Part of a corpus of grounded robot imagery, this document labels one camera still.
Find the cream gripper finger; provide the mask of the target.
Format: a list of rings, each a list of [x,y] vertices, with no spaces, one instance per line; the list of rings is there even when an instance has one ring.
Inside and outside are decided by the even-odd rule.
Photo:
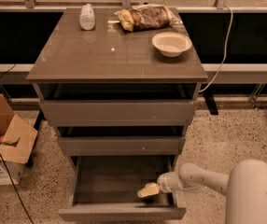
[[[148,183],[137,192],[139,198],[146,198],[157,195],[160,192],[160,187],[157,183]]]

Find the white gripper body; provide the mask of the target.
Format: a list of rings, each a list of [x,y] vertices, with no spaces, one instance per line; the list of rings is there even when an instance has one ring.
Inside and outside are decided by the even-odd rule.
[[[157,184],[163,193],[181,190],[181,183],[177,172],[164,173],[157,179]]]

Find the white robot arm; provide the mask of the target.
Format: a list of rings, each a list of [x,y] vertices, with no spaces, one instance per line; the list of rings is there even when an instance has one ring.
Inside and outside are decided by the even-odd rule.
[[[140,198],[174,191],[212,189],[226,197],[225,224],[267,224],[267,163],[238,162],[229,174],[206,170],[192,163],[160,175],[137,192]]]

